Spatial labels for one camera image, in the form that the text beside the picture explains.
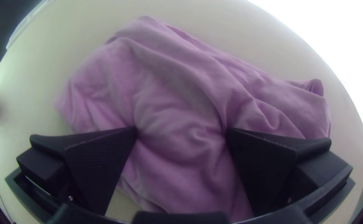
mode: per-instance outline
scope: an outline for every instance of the white table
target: white table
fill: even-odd
[[[29,135],[70,131],[53,107],[76,66],[119,27],[151,15],[280,79],[323,81],[332,116],[332,151],[356,182],[326,223],[347,223],[363,188],[363,124],[326,63],[295,33],[246,0],[56,0],[20,34],[0,63],[0,192],[12,219],[37,223],[4,178]],[[107,215],[130,221],[138,209],[120,193]]]

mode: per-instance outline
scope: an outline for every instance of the purple towel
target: purple towel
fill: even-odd
[[[253,216],[227,127],[329,135],[321,81],[282,81],[151,17],[121,28],[74,72],[56,106],[75,133],[135,125],[118,188],[143,209]]]

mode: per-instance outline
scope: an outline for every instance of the white surface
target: white surface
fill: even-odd
[[[345,86],[363,121],[363,0],[249,0],[302,37]]]
[[[14,32],[10,36],[8,43],[6,45],[6,49],[8,50],[12,44],[17,40],[19,35],[24,31],[25,28],[28,27],[29,23],[46,7],[49,3],[54,0],[42,0],[27,16],[18,24],[15,28]]]
[[[332,117],[332,151],[350,163],[356,186],[326,223],[347,223],[363,187],[363,124],[324,61],[295,33],[246,0],[61,0],[50,4],[20,34],[0,63],[0,192],[17,223],[37,221],[5,183],[30,147],[29,135],[69,129],[52,104],[87,54],[120,26],[151,15],[248,61],[280,79],[323,81]],[[130,220],[136,210],[116,196],[111,216]]]

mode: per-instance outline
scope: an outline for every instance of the textured black surface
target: textured black surface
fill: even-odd
[[[123,224],[73,205],[63,204],[47,224]]]
[[[311,216],[327,204],[346,185],[347,179],[353,168],[347,165],[335,177],[325,185],[319,187],[313,193],[297,201],[295,205],[301,207],[307,216]]]
[[[67,136],[31,135],[32,147],[64,160],[74,202],[104,215],[137,138],[135,127]]]
[[[227,216],[222,212],[197,214],[167,214],[138,212],[132,224],[229,224]]]
[[[284,209],[265,215],[259,219],[251,219],[241,224],[311,224],[305,213],[298,206],[288,206]]]
[[[331,146],[330,139],[295,139],[233,128],[227,130],[226,142],[255,216],[272,211],[298,162]]]
[[[64,161],[30,148],[17,157],[22,172],[45,191],[57,196],[69,179]]]
[[[31,183],[20,168],[9,174],[5,180],[24,208],[42,223],[50,220],[61,206],[59,200]]]
[[[343,200],[349,195],[356,183],[348,178],[345,186],[337,192],[326,204],[324,204],[319,210],[314,212],[309,218],[313,223],[321,223],[330,214],[332,214],[338,206],[342,204]]]
[[[327,151],[297,164],[272,210],[294,203],[325,185],[348,164]]]

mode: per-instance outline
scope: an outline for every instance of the crumpled cloth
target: crumpled cloth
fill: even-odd
[[[329,136],[320,80],[273,78],[151,17],[117,31],[74,71],[56,107],[74,133],[136,126],[118,189],[153,212],[253,216],[227,127]]]

